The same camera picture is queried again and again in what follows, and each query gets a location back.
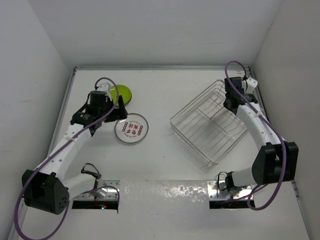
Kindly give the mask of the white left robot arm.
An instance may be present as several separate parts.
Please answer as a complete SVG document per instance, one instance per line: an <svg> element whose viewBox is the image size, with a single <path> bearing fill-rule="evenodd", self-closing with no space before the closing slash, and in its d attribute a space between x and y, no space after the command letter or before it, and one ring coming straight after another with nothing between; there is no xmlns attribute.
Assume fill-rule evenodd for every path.
<svg viewBox="0 0 320 240"><path fill-rule="evenodd" d="M80 148L103 123L124 120L127 115L121 95L114 103L105 91L91 91L48 158L35 170L28 169L22 175L25 204L59 215L70 200L93 190L102 177L100 173L83 169L77 176L66 179L66 172Z"/></svg>

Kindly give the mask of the lime green plate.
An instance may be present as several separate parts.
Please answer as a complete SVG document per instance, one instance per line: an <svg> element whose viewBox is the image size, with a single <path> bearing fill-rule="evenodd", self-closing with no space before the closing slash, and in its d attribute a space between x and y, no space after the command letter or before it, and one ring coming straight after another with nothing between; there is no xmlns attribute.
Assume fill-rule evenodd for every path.
<svg viewBox="0 0 320 240"><path fill-rule="evenodd" d="M119 95L122 96L124 105L125 106L128 105L132 99L131 90L126 85L123 85L123 84L118 84L117 88L119 91ZM115 103L117 98L117 92L114 86L112 86L110 89L110 95L112 97L113 102Z"/></svg>

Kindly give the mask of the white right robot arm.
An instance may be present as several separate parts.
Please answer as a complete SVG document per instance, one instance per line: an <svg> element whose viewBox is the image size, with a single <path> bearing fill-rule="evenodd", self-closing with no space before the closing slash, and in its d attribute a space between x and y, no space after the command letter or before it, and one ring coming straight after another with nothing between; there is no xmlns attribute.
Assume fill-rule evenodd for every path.
<svg viewBox="0 0 320 240"><path fill-rule="evenodd" d="M295 142L278 137L269 126L253 95L257 86L258 82L251 77L224 80L223 106L242 121L258 148L251 167L227 173L225 187L229 192L251 185L275 184L279 180L290 182L295 178L299 148Z"/></svg>

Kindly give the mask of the white plate red characters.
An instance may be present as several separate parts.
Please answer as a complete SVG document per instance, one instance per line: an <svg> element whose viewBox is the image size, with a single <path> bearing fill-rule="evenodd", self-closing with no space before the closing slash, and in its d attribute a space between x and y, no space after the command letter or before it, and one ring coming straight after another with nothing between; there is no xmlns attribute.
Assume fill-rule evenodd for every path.
<svg viewBox="0 0 320 240"><path fill-rule="evenodd" d="M114 126L115 136L125 144L137 144L149 132L147 119L138 113L129 113L126 119L118 120Z"/></svg>

